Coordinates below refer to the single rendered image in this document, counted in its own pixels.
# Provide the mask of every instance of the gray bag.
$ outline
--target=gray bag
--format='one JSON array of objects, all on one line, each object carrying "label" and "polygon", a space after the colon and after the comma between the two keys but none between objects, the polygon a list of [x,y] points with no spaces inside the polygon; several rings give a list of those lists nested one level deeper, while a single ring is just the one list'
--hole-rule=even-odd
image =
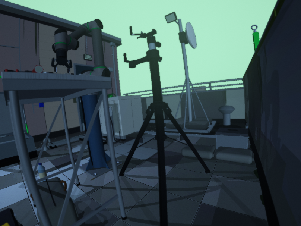
[{"label": "gray bag", "polygon": [[[63,208],[64,200],[67,194],[66,181],[62,181],[58,177],[55,177],[38,183],[38,188],[40,190],[42,200],[45,205],[47,214],[50,218],[51,224],[57,225],[61,215],[61,210]],[[40,225],[43,226],[43,223],[39,215],[39,209],[37,209],[37,213],[38,213],[38,218],[40,220]],[[67,206],[63,225],[71,226],[77,221],[78,221],[78,213],[76,207],[72,199],[69,198],[69,203]]]}]

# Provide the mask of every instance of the air conditioning unit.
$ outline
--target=air conditioning unit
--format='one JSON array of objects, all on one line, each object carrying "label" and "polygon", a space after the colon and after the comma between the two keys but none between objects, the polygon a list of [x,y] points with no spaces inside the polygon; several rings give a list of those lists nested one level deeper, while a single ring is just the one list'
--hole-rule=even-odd
[{"label": "air conditioning unit", "polygon": [[[128,134],[139,132],[143,124],[141,96],[118,96],[108,100],[109,107],[112,108],[115,138],[119,139],[119,132],[121,139],[125,139]],[[99,107],[99,117],[102,135],[106,136],[103,102]]]}]

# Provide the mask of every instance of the railing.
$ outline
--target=railing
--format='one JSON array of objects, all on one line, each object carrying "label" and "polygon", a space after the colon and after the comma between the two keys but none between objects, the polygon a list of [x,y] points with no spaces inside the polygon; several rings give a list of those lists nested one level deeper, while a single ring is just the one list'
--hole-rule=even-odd
[{"label": "railing", "polygon": [[[198,89],[198,88],[204,88],[205,89],[204,91],[197,91],[197,92],[208,92],[208,91],[215,91],[215,90],[228,90],[229,88],[226,88],[226,89],[212,89],[212,88],[233,86],[233,85],[243,85],[243,83],[226,84],[226,85],[214,85],[214,86],[212,86],[211,84],[212,83],[217,83],[217,82],[229,82],[229,81],[237,81],[237,80],[242,80],[242,79],[241,78],[235,78],[235,79],[219,80],[219,81],[213,81],[213,82],[201,82],[201,83],[194,83],[192,85],[195,89]],[[195,85],[203,85],[203,84],[209,84],[209,86],[195,87]],[[182,89],[181,90],[163,91],[163,90],[166,90],[166,89],[178,88],[178,87],[183,88],[183,85],[177,85],[177,86],[172,86],[172,87],[161,88],[161,93],[163,94],[163,93],[166,93],[166,92],[177,92],[177,91],[182,92]],[[230,89],[242,89],[242,88],[243,87],[236,87],[236,88],[230,88]],[[139,91],[139,92],[129,92],[129,93],[125,93],[124,95],[128,96],[129,94],[136,94],[136,93],[150,92],[150,91],[152,91],[152,90],[144,90],[144,91]],[[152,95],[152,93],[140,94],[140,96],[146,96],[146,95]]]}]

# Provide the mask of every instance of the sky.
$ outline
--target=sky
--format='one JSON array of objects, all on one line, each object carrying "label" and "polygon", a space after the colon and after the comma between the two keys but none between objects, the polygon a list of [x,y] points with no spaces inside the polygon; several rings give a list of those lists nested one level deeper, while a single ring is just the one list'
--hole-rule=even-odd
[{"label": "sky", "polygon": [[[277,0],[8,0],[8,2],[51,14],[75,23],[84,24],[100,19],[103,32],[121,39],[117,47],[121,95],[129,92],[151,90],[149,62],[129,68],[124,62],[146,56],[147,39],[131,36],[133,33],[157,31],[157,48],[162,57],[159,62],[161,87],[184,85],[185,70],[179,26],[167,24],[165,16],[175,12],[186,23],[191,23],[197,47],[186,44],[187,64],[191,82],[211,82],[243,78],[254,54],[253,31],[258,26],[261,38]],[[213,85],[242,83],[223,82]]]}]

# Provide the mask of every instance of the black tripod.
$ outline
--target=black tripod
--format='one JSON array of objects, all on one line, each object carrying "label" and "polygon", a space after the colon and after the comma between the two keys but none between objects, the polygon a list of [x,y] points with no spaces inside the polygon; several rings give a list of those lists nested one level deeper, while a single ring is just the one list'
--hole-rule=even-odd
[{"label": "black tripod", "polygon": [[124,171],[128,166],[138,144],[139,140],[145,132],[145,129],[152,118],[153,113],[155,112],[155,122],[156,122],[156,135],[155,139],[157,140],[157,148],[158,148],[158,172],[159,172],[159,206],[160,206],[160,225],[167,226],[167,191],[166,191],[166,172],[165,172],[165,154],[164,154],[164,141],[166,139],[166,135],[164,132],[164,118],[163,118],[163,111],[166,113],[168,118],[172,121],[176,129],[182,135],[190,149],[196,155],[197,159],[200,161],[202,166],[205,169],[206,173],[210,173],[210,170],[206,166],[205,162],[202,160],[198,152],[196,151],[193,144],[190,142],[188,137],[185,135],[175,118],[171,114],[171,110],[167,103],[162,101],[162,93],[161,93],[161,81],[160,81],[160,74],[159,74],[159,61],[161,62],[162,57],[159,55],[159,51],[156,50],[156,47],[161,47],[161,43],[156,42],[155,34],[157,34],[156,30],[153,29],[149,33],[142,33],[141,34],[133,34],[132,27],[130,27],[130,34],[131,35],[140,35],[138,38],[147,38],[149,50],[146,52],[146,57],[143,57],[138,60],[128,61],[126,60],[126,53],[123,54],[124,62],[129,63],[130,68],[135,68],[137,64],[149,62],[150,68],[150,75],[152,78],[152,91],[153,91],[153,103],[150,104],[146,113],[146,119],[144,120],[142,127],[136,137],[136,140],[131,148],[129,155],[124,162],[124,165],[120,171],[119,176],[124,175]]}]

